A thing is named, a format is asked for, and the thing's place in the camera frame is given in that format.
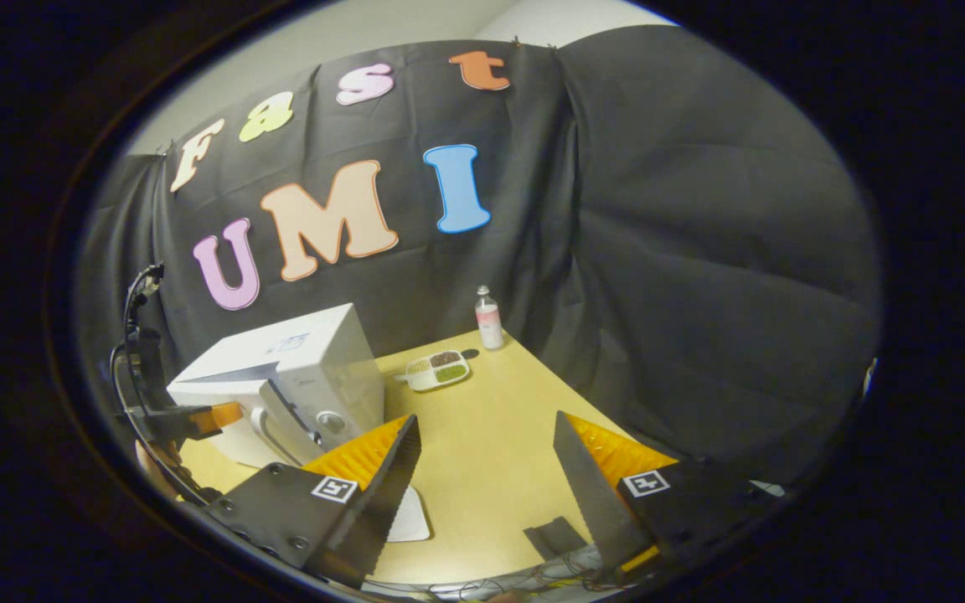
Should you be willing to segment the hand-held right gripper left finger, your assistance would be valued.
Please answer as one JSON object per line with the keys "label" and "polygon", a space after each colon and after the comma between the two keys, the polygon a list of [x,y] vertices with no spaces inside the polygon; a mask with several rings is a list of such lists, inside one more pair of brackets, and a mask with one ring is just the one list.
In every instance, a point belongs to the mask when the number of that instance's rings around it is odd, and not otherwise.
{"label": "hand-held right gripper left finger", "polygon": [[283,564],[359,588],[378,564],[420,455],[419,421],[401,416],[302,468],[269,463],[204,512]]}

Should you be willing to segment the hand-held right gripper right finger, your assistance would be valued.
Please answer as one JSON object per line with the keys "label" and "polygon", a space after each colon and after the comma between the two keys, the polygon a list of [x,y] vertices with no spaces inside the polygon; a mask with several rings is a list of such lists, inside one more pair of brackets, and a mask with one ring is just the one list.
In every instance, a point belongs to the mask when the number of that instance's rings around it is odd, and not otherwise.
{"label": "hand-held right gripper right finger", "polygon": [[778,487],[720,463],[678,461],[563,411],[553,450],[602,579],[692,571],[780,510]]}

